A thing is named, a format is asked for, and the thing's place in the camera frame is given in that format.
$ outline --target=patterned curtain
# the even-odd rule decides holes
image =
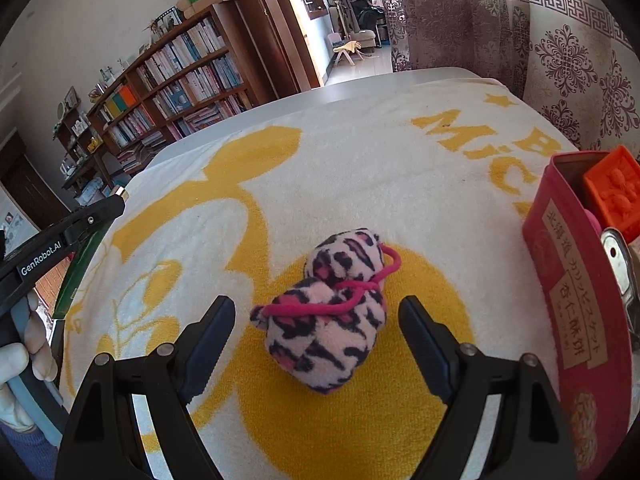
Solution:
[[[410,70],[409,39],[402,0],[382,0],[385,7],[386,27],[391,43],[391,64],[394,72]]]
[[[600,0],[383,0],[394,71],[500,80],[578,148],[640,155],[640,62]]]
[[[640,61],[601,0],[507,0],[523,100],[583,150],[640,155]]]

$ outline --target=bookshelf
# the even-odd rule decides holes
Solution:
[[[87,112],[125,173],[198,129],[273,100],[235,1],[198,12],[145,50]]]
[[[110,187],[113,187],[113,180],[111,175],[107,171],[104,163],[102,162],[102,155],[107,153],[107,148],[104,144],[98,146],[93,152],[89,152],[89,143],[92,140],[92,135],[95,133],[93,128],[87,128],[84,132],[81,132],[79,136],[73,133],[72,127],[75,122],[80,118],[78,112],[78,106],[80,99],[76,106],[68,110],[65,115],[60,119],[60,127],[56,132],[56,138],[59,140],[62,147],[65,149],[67,155],[77,164],[80,161],[80,152],[78,148],[82,148],[84,153],[88,155],[88,158],[81,164],[78,164],[77,169],[65,179],[62,189],[73,188],[76,192],[76,196],[82,191],[82,186],[78,185],[78,179],[81,177],[91,177],[95,173],[99,173],[102,177],[102,181]]]

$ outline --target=green handle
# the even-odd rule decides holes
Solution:
[[[107,234],[109,227],[111,227],[111,223],[103,226],[92,234],[84,244],[82,244],[80,250],[71,261],[71,265],[66,271],[65,279],[62,281],[62,286],[60,286],[56,307],[53,312],[53,319],[65,319],[66,313],[76,296],[82,277],[88,269],[95,251],[98,250],[104,235]]]

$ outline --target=orange toy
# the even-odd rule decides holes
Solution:
[[[626,243],[635,240],[640,235],[640,164],[629,150],[618,146],[582,179],[602,227],[615,227]]]

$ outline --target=tiled floor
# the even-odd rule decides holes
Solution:
[[[351,56],[351,59],[353,59],[355,66],[351,66],[346,59],[341,59],[338,66],[334,66],[326,82],[327,85],[360,79],[361,77],[368,77],[370,75],[389,74],[393,72],[391,69],[390,46],[385,45],[382,48],[374,49],[371,57],[364,57],[362,61],[355,54]]]

